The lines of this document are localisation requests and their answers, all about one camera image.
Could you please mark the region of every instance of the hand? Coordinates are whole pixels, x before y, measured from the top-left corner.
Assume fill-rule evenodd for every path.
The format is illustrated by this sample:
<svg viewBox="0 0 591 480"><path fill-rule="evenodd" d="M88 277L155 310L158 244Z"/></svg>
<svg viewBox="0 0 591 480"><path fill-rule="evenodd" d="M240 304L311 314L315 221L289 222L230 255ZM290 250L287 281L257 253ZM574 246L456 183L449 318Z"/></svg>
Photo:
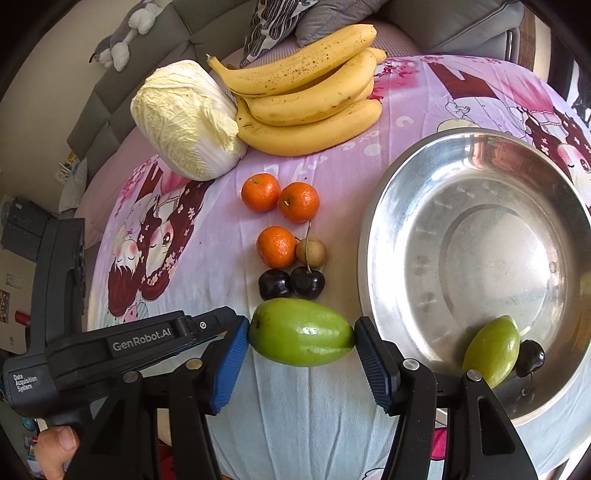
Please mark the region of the hand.
<svg viewBox="0 0 591 480"><path fill-rule="evenodd" d="M80 440L70 427L54 427L39 434L35 457L47 480L64 478L63 464L70 461Z"/></svg>

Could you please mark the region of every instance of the wall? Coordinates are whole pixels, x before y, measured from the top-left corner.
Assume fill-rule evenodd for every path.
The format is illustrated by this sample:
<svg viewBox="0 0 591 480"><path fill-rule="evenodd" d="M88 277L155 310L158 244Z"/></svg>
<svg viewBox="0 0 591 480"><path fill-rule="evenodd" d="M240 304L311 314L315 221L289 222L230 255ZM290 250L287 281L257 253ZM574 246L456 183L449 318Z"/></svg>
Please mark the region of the wall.
<svg viewBox="0 0 591 480"><path fill-rule="evenodd" d="M55 212L66 138L104 67L88 59L137 0L82 0L37 44L0 102L0 170L7 193ZM165 4L167 0L157 3Z"/></svg>
<svg viewBox="0 0 591 480"><path fill-rule="evenodd" d="M6 201L12 200L5 196L0 201L0 206ZM7 274L14 275L20 284L20 288L6 285ZM10 294L8 323L0 322L0 348L14 353L24 353L25 329L14 319L17 310L31 313L31 293L33 292L33 278L35 276L35 264L26 258L5 250L0 245L0 290Z"/></svg>

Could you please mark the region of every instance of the patterned pillow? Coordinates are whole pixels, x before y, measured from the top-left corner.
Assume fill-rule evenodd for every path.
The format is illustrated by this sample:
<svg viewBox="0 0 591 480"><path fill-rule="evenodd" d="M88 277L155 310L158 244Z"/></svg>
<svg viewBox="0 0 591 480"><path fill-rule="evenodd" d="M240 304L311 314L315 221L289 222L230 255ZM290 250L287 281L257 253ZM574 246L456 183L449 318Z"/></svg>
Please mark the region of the patterned pillow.
<svg viewBox="0 0 591 480"><path fill-rule="evenodd" d="M240 66L245 67L286 38L296 28L306 10L317 1L259 0L246 34Z"/></svg>

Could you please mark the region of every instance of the stainless steel bowl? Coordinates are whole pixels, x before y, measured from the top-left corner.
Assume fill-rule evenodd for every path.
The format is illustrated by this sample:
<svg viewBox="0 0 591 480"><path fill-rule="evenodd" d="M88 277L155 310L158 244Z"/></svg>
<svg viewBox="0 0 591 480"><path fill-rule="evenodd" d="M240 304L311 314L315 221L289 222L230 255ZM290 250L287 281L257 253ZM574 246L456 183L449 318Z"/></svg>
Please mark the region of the stainless steel bowl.
<svg viewBox="0 0 591 480"><path fill-rule="evenodd" d="M432 135L376 188L358 284L382 337L435 372L461 374L474 334L511 315L522 339L546 351L533 382L512 373L495 388L514 424L524 424L567 391L589 348L589 212L558 167L510 135Z"/></svg>

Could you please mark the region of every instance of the banana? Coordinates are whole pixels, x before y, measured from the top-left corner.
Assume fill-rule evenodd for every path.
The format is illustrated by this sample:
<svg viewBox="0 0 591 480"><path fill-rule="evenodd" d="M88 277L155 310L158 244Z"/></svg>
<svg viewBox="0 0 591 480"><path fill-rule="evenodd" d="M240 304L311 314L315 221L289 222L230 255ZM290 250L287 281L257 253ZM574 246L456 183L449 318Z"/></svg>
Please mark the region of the banana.
<svg viewBox="0 0 591 480"><path fill-rule="evenodd" d="M375 36L373 25L349 25L289 57L260 67L230 70L216 57L208 57L207 63L226 86L241 97L278 95L337 68L369 47Z"/></svg>
<svg viewBox="0 0 591 480"><path fill-rule="evenodd" d="M306 90L287 95L245 98L252 116L267 125L289 127L324 120L345 109L374 77L375 56L368 48L335 74Z"/></svg>
<svg viewBox="0 0 591 480"><path fill-rule="evenodd" d="M363 89L363 92L359 94L359 96L355 99L356 102L360 100L365 100L371 93L374 91L374 79L372 78L369 83Z"/></svg>
<svg viewBox="0 0 591 480"><path fill-rule="evenodd" d="M319 152L363 133L382 113L378 100L361 100L320 122L295 127L273 127L254 118L244 99L238 97L238 136L257 150L296 157Z"/></svg>
<svg viewBox="0 0 591 480"><path fill-rule="evenodd" d="M378 63L378 65L388 57L388 54L381 48L368 47L368 50L370 50L371 53L375 55L376 62Z"/></svg>

